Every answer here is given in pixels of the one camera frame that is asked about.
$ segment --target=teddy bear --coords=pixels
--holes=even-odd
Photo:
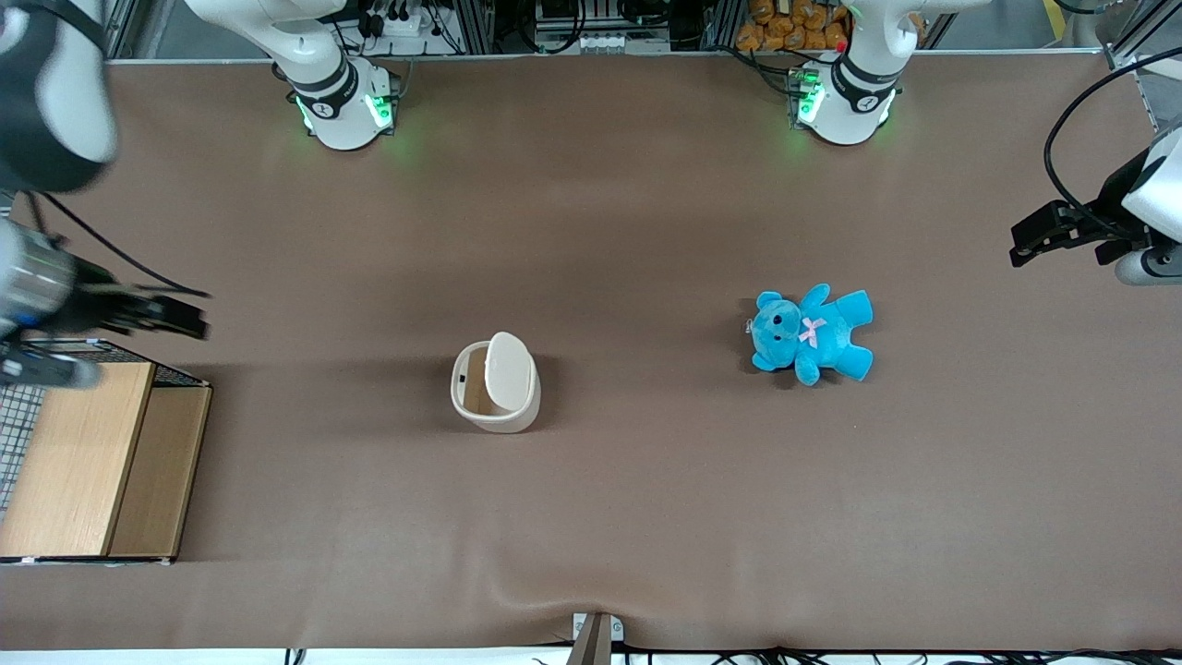
[[[875,354],[850,341],[852,330],[873,320],[870,295],[855,291],[832,302],[829,283],[813,286],[797,306],[775,291],[755,299],[759,313],[751,321],[755,356],[752,364],[764,372],[795,366],[797,379],[816,385],[823,369],[862,382]]]

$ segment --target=brown table surface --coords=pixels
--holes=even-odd
[[[208,436],[182,562],[0,571],[0,646],[530,644],[587,608],[668,648],[1177,645],[1182,291],[1006,255],[1104,71],[916,58],[842,149],[728,58],[430,63],[335,154],[265,66],[116,67],[123,158],[71,202],[216,293],[207,344],[132,343],[214,383]],[[1085,198],[1150,137],[1110,89],[1060,137]],[[820,280],[871,293],[868,382],[754,373],[754,295]],[[501,328],[540,365],[518,437],[448,400]]]

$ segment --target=wooden shelf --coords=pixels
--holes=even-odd
[[[212,390],[152,389],[151,363],[51,390],[0,524],[0,558],[173,558]]]

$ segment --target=black cable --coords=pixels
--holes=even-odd
[[[443,20],[442,18],[443,12],[440,11],[437,1],[427,0],[427,2],[424,2],[424,7],[427,7],[427,13],[430,14],[431,20],[435,21],[435,25],[440,26],[440,33],[441,37],[443,38],[443,41],[446,41],[447,45],[450,46],[453,51],[455,51],[456,56],[462,56],[463,48],[460,48],[460,40],[457,40],[455,35],[452,34],[452,30],[447,26],[447,21]]]
[[[1056,172],[1054,170],[1054,163],[1051,159],[1051,148],[1054,145],[1054,138],[1059,136],[1059,130],[1061,130],[1063,125],[1067,123],[1067,118],[1071,117],[1071,113],[1076,112],[1076,109],[1078,109],[1079,105],[1083,104],[1085,99],[1091,97],[1093,92],[1096,92],[1100,87],[1104,87],[1109,83],[1112,83],[1113,80],[1121,78],[1122,76],[1131,71],[1137,71],[1147,65],[1151,65],[1158,60],[1164,60],[1168,58],[1173,58],[1175,56],[1182,56],[1182,46],[1176,48],[1170,48],[1168,51],[1162,51],[1161,53],[1157,53],[1156,56],[1150,56],[1144,60],[1138,60],[1130,65],[1125,65],[1118,70],[1113,70],[1104,78],[1087,86],[1087,90],[1080,92],[1079,96],[1076,97],[1073,102],[1067,104],[1066,110],[1064,110],[1063,115],[1059,116],[1059,119],[1056,120],[1054,126],[1051,128],[1051,133],[1048,133],[1046,137],[1046,143],[1043,145],[1043,164],[1046,167],[1046,175],[1051,178],[1051,183],[1054,184],[1054,188],[1059,191],[1059,195],[1063,196],[1064,200],[1071,204],[1071,207],[1076,208],[1076,210],[1079,214],[1087,217],[1087,220],[1090,220],[1091,222],[1096,223],[1104,230],[1108,230],[1110,234],[1119,239],[1131,240],[1134,239],[1134,236],[1128,230],[1112,224],[1110,221],[1100,217],[1098,214],[1087,209],[1087,206],[1085,206],[1079,198],[1077,198],[1074,194],[1067,190],[1067,187],[1063,183],[1063,180],[1059,178],[1059,174]]]
[[[706,51],[722,51],[723,53],[730,53],[740,63],[755,70],[755,72],[759,73],[759,77],[764,79],[764,83],[766,83],[767,86],[771,87],[772,90],[779,92],[780,94],[784,94],[785,97],[799,97],[799,93],[793,92],[786,87],[782,87],[774,79],[769,78],[769,74],[778,74],[785,77],[788,76],[788,72],[791,71],[790,67],[773,67],[771,65],[765,65],[755,59],[754,51],[752,51],[751,53],[743,53],[738,48],[734,48],[732,46],[725,46],[721,44],[715,46],[707,46]]]
[[[1063,0],[1054,0],[1054,4],[1058,5],[1059,8],[1063,9],[1064,12],[1067,12],[1067,13],[1071,13],[1071,14],[1080,14],[1080,15],[1084,15],[1084,17],[1095,17],[1097,14],[1103,14],[1104,12],[1108,11],[1109,7],[1111,7],[1116,2],[1108,2],[1105,5],[1100,5],[1099,7],[1096,7],[1095,9],[1085,9],[1083,7],[1072,7],[1071,5],[1064,2]]]
[[[628,22],[636,24],[641,27],[655,27],[665,25],[669,22],[669,14],[673,13],[673,4],[664,4],[664,9],[660,14],[649,15],[639,14],[631,9],[632,0],[616,0],[616,11],[621,17]]]
[[[38,233],[50,236],[50,227],[45,223],[45,216],[41,215],[41,202],[37,200],[37,196],[32,191],[25,191],[25,197],[28,198],[28,210],[33,213],[33,223],[37,226]]]
[[[346,51],[349,48],[353,48],[355,51],[361,53],[362,47],[352,39],[345,39],[345,33],[340,32],[340,22],[337,21],[337,15],[332,14],[329,17],[329,19],[332,21],[332,27],[337,31],[337,39],[340,40],[340,47]]]
[[[571,24],[571,34],[567,37],[565,44],[553,51],[547,50],[545,46],[539,46],[538,43],[525,32],[525,26],[530,22],[530,19],[533,18],[530,13],[530,6],[534,1],[535,0],[520,0],[520,2],[518,2],[518,35],[521,38],[521,41],[524,41],[525,45],[534,53],[551,56],[556,56],[566,51],[571,46],[574,46],[574,44],[579,40],[579,37],[583,35],[583,30],[587,25],[587,12],[586,7],[583,6],[584,0],[574,0],[574,19]]]
[[[104,247],[106,247],[108,249],[110,249],[111,252],[113,252],[115,255],[117,255],[121,259],[128,261],[128,263],[130,263],[132,267],[135,267],[139,272],[143,272],[144,274],[151,276],[152,279],[162,281],[163,283],[167,283],[176,293],[184,293],[187,295],[196,295],[199,298],[208,298],[209,296],[209,293],[207,293],[206,291],[199,291],[196,288],[190,288],[190,287],[188,287],[188,286],[186,286],[183,283],[180,283],[177,281],[173,281],[171,279],[164,276],[163,274],[156,272],[155,269],[148,267],[147,265],[139,262],[138,260],[136,260],[135,257],[132,257],[131,254],[129,254],[129,253],[124,252],[123,249],[121,249],[119,247],[117,247],[115,245],[115,242],[111,242],[110,240],[108,240],[106,237],[104,237],[102,233],[99,233],[98,230],[95,230],[93,227],[91,227],[89,223],[86,223],[85,221],[83,221],[82,217],[79,217],[78,215],[76,215],[73,213],[73,210],[71,210],[70,208],[67,208],[65,206],[65,203],[63,203],[61,201],[59,201],[57,198],[57,196],[54,196],[53,194],[46,194],[46,193],[43,191],[41,196],[44,196],[45,200],[48,201],[50,203],[53,203],[53,207],[58,208],[58,210],[60,210],[61,214],[64,214],[67,217],[70,217],[71,221],[73,221],[74,223],[77,223],[83,230],[85,230],[86,233],[89,233],[93,239],[98,240]],[[149,286],[147,289],[162,291],[164,288]]]

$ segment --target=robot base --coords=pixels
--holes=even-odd
[[[857,112],[850,106],[849,100],[833,90],[832,69],[825,63],[808,63],[803,67],[804,80],[800,91],[804,94],[788,99],[790,115],[797,125],[807,126],[830,143],[838,145],[862,143],[886,122],[895,92],[891,91],[886,100],[881,104],[877,98],[869,97],[877,107],[871,112]]]
[[[349,58],[357,67],[357,92],[335,118],[322,118],[299,103],[310,136],[333,150],[364,148],[383,133],[394,133],[402,80],[364,58]]]

